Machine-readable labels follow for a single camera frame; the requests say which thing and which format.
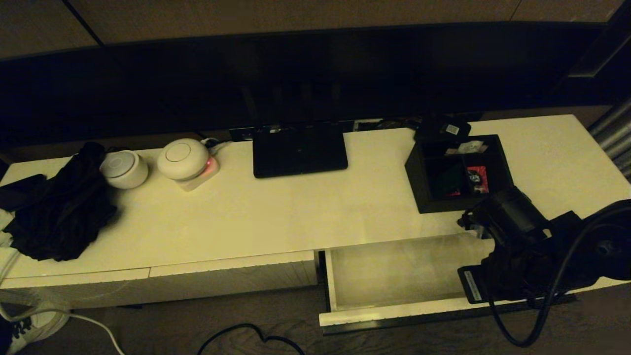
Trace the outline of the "white pull-out drawer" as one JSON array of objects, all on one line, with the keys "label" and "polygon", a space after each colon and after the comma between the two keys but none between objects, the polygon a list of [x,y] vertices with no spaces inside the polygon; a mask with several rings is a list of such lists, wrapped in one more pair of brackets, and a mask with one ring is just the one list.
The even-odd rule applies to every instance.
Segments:
[{"label": "white pull-out drawer", "polygon": [[329,336],[489,316],[487,303],[467,301],[457,270],[493,247],[460,234],[323,251],[329,305],[320,328]]}]

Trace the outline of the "black compartment organizer box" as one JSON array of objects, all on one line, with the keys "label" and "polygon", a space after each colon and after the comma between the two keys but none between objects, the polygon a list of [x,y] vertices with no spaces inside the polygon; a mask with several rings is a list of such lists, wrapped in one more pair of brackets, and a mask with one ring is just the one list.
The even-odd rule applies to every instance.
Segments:
[{"label": "black compartment organizer box", "polygon": [[[456,153],[461,143],[482,140],[488,144],[480,154]],[[462,166],[464,184],[460,196],[436,197],[432,193],[432,178],[453,164]],[[489,193],[475,194],[467,176],[467,167],[485,166]],[[492,193],[514,186],[513,177],[498,135],[470,136],[456,140],[415,142],[404,164],[413,197],[420,213],[464,211],[478,204]]]}]

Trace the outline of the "black cloth pile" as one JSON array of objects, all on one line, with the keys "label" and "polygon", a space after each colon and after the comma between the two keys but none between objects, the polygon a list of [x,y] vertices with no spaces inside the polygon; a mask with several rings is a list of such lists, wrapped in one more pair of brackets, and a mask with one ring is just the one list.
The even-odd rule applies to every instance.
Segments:
[{"label": "black cloth pile", "polygon": [[37,184],[3,227],[11,247],[38,261],[79,258],[117,214],[100,170],[105,156],[101,144],[88,142],[56,175]]}]

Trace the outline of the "small white round device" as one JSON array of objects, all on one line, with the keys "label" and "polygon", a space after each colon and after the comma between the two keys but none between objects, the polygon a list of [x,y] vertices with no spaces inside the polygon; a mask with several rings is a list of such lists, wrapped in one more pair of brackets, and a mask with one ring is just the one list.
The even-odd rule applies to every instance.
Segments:
[{"label": "small white round device", "polygon": [[108,185],[117,189],[133,189],[144,184],[149,175],[148,164],[135,151],[108,153],[100,166]]}]

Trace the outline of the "dark metal frame bar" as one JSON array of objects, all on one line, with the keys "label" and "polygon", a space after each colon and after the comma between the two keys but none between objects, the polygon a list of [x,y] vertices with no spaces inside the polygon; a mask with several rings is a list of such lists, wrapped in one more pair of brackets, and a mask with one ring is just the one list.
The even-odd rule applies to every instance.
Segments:
[{"label": "dark metal frame bar", "polygon": [[606,28],[577,61],[568,78],[594,78],[631,42],[631,0],[622,5],[606,23]]}]

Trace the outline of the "white sneaker with dark laces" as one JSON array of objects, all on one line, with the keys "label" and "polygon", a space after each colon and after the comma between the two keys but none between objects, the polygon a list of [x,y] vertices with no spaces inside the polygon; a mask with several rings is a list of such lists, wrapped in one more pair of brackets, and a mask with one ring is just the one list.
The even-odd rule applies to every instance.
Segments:
[{"label": "white sneaker with dark laces", "polygon": [[13,341],[6,355],[16,355],[27,345],[49,338],[61,330],[68,323],[69,319],[69,316],[64,313],[45,312],[19,321],[11,321],[13,324]]}]

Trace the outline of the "dark trouser leg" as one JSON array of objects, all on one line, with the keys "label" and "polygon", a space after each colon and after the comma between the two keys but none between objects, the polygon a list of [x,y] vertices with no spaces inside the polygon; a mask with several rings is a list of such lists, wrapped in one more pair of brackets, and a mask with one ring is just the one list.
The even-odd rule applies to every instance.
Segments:
[{"label": "dark trouser leg", "polygon": [[13,341],[13,324],[0,317],[0,355],[6,355]]}]

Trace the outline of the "white ribbed cabinet front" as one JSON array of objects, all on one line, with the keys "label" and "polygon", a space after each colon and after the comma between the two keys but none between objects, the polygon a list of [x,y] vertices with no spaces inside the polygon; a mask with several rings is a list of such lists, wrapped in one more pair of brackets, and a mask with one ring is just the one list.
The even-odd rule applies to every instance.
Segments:
[{"label": "white ribbed cabinet front", "polygon": [[157,302],[225,296],[317,284],[314,251],[199,261],[151,268]]},{"label": "white ribbed cabinet front", "polygon": [[65,276],[8,278],[0,283],[0,302],[34,306],[41,301],[88,309],[131,305],[142,298],[149,268]]}]

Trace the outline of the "white low cabinet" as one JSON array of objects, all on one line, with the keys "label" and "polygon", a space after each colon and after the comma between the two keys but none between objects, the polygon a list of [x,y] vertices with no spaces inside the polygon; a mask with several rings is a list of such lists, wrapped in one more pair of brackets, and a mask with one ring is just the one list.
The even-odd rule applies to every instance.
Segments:
[{"label": "white low cabinet", "polygon": [[[499,136],[514,184],[547,218],[588,216],[631,195],[631,184],[574,115],[472,123]],[[461,212],[419,214],[404,162],[407,129],[345,134],[349,168],[256,179],[252,144],[218,152],[219,173],[192,192],[155,168],[113,190],[119,217],[72,261],[19,256],[8,278],[65,276],[319,251],[456,235]]]}]

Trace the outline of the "large black television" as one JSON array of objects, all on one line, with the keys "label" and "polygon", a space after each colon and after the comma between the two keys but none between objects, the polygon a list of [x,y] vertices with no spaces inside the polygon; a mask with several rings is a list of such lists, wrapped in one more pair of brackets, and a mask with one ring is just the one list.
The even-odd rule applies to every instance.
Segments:
[{"label": "large black television", "polygon": [[0,148],[425,113],[616,104],[631,42],[568,78],[606,25],[464,23],[127,43],[0,62]]}]

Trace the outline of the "black router with antennas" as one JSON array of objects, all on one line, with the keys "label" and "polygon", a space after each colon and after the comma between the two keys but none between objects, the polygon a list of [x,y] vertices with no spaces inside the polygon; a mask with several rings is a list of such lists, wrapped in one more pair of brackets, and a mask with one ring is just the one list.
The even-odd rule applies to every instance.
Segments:
[{"label": "black router with antennas", "polygon": [[348,168],[344,130],[338,119],[340,84],[334,83],[331,86],[331,120],[320,123],[309,120],[290,126],[279,122],[275,130],[261,124],[250,87],[243,85],[240,89],[246,108],[255,123],[251,135],[254,177],[268,179]]}]

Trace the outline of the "grey pleated curtain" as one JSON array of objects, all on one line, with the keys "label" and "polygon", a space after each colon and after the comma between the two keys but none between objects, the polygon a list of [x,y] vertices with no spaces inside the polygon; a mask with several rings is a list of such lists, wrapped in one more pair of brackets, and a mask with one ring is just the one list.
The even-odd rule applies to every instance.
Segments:
[{"label": "grey pleated curtain", "polygon": [[631,183],[631,94],[591,124],[588,131]]}]

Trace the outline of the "white sachet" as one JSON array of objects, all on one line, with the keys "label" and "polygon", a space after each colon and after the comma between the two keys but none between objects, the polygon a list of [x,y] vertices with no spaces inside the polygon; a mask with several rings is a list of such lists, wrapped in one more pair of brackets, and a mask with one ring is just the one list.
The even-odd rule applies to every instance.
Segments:
[{"label": "white sachet", "polygon": [[464,154],[482,154],[488,148],[488,144],[482,140],[470,140],[468,142],[461,143],[456,149],[456,153],[460,155]]}]

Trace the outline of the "dark green sachet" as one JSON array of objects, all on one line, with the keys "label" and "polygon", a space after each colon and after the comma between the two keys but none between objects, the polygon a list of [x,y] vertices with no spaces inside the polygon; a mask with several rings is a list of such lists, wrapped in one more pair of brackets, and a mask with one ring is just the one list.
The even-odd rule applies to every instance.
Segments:
[{"label": "dark green sachet", "polygon": [[462,189],[463,184],[462,166],[453,164],[432,178],[432,193],[436,197],[443,197],[449,192]]}]

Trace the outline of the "small black set-top box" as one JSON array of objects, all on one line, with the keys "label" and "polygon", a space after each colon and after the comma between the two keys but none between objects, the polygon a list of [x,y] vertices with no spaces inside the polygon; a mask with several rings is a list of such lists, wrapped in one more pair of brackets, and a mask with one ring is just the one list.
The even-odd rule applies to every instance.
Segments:
[{"label": "small black set-top box", "polygon": [[456,140],[469,136],[471,124],[449,115],[426,115],[419,119],[413,139],[416,142]]}]

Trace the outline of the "large white dome device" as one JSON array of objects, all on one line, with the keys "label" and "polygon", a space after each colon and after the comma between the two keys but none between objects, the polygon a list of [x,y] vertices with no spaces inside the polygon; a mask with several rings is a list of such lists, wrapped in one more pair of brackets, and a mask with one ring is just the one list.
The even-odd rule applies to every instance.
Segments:
[{"label": "large white dome device", "polygon": [[210,152],[198,140],[179,139],[167,144],[156,159],[162,175],[171,180],[194,179],[207,168]]}]

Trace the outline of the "red Nescafe coffee sachet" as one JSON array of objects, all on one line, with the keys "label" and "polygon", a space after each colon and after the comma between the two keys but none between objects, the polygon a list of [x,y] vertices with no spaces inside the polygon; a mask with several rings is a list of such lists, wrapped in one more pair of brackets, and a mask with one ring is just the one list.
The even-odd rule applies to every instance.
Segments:
[{"label": "red Nescafe coffee sachet", "polygon": [[489,182],[487,169],[485,166],[469,166],[467,167],[467,176],[475,194],[489,193]]}]

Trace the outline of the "black power strip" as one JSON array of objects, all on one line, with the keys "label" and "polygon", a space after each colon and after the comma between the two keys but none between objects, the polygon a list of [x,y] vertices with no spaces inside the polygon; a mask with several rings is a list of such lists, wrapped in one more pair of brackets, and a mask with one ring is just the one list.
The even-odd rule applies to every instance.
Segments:
[{"label": "black power strip", "polygon": [[[360,119],[360,120],[347,120],[338,122],[338,126],[341,127],[341,130],[344,133],[352,132],[352,131],[370,131],[376,130],[377,124],[379,124],[382,119]],[[229,129],[228,133],[230,134],[230,139],[233,142],[244,142],[252,140],[252,135],[257,129],[252,127],[245,128],[234,128]]]}]

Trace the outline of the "white base with red light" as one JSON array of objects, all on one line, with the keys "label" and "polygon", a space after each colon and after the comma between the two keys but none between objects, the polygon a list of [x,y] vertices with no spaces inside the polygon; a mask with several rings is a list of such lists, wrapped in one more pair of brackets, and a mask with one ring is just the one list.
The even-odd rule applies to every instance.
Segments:
[{"label": "white base with red light", "polygon": [[203,170],[198,173],[198,175],[190,178],[190,179],[181,179],[175,180],[175,184],[178,185],[183,191],[190,192],[196,188],[199,188],[201,184],[210,180],[213,176],[215,176],[219,172],[219,162],[214,157],[211,156]]}]

